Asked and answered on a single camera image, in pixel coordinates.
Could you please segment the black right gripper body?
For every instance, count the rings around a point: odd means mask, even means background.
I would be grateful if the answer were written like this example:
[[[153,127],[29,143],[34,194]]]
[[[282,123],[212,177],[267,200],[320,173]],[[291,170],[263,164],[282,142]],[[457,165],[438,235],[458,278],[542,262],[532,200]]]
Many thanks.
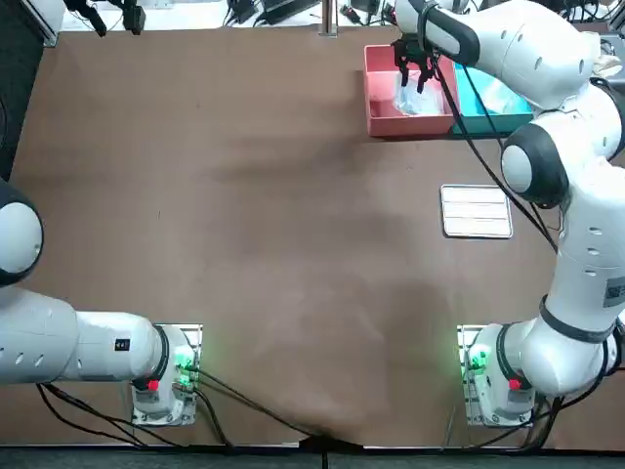
[[[393,42],[395,57],[401,62],[420,62],[425,58],[436,58],[437,52],[433,46],[424,40],[419,42],[416,33],[402,33],[400,37]]]

